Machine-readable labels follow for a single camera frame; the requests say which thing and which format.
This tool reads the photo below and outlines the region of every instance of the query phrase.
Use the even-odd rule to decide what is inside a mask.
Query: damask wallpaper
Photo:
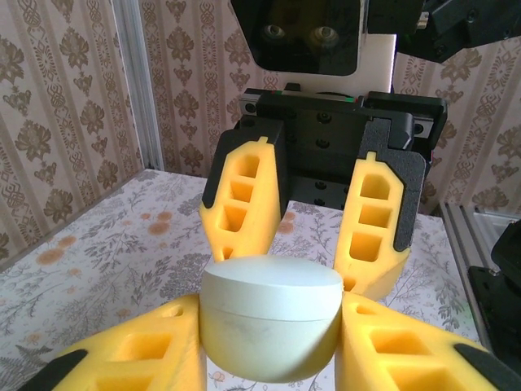
[[[0,4],[0,265],[142,165],[109,0]]]
[[[206,176],[247,87],[281,88],[257,67],[228,2],[140,0],[168,171]],[[449,123],[423,192],[438,202],[521,213],[521,40],[462,51],[445,64],[399,55],[397,92],[440,96]]]

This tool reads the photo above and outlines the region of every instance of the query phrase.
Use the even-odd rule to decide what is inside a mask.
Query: white cylindrical container
[[[244,257],[203,272],[199,333],[220,368],[283,383],[320,371],[335,352],[343,280],[305,259]]]

